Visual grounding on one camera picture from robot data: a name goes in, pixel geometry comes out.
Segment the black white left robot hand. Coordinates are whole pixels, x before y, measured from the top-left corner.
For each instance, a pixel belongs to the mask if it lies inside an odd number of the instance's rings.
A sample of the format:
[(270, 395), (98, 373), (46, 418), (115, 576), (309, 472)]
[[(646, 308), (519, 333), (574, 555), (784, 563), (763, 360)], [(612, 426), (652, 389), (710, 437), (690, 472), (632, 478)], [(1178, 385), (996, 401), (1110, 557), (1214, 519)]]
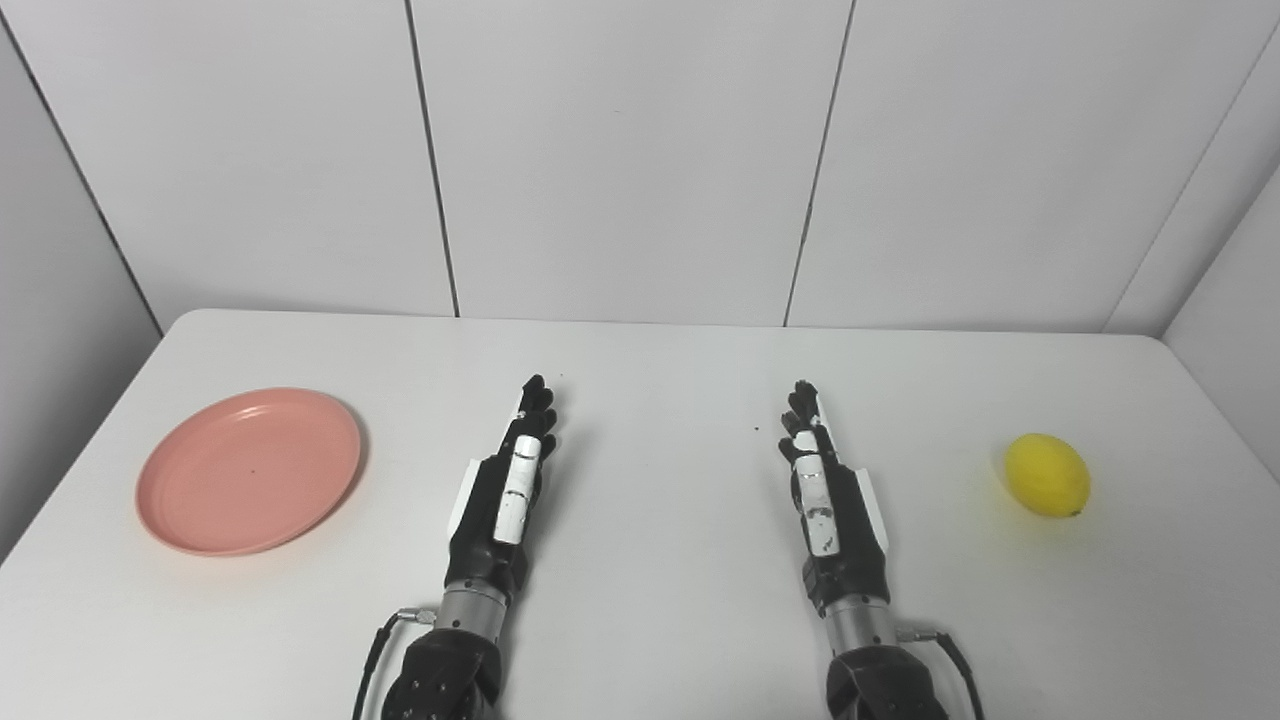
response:
[(522, 386), (498, 450), (480, 461), (449, 541), (445, 584), (480, 582), (511, 601), (529, 575), (524, 541), (543, 488), (543, 464), (557, 438), (554, 392), (543, 375)]

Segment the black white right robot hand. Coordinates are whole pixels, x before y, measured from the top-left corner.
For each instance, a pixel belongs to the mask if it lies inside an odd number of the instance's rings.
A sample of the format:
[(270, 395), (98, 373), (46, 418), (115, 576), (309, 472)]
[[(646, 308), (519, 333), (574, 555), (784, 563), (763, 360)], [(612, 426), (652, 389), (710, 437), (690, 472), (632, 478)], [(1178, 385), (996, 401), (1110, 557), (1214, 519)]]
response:
[(803, 584), (815, 611), (842, 600), (891, 600), (884, 546), (868, 495), (832, 441), (817, 387), (797, 380), (781, 416), (780, 452), (790, 465), (790, 492), (808, 551)]

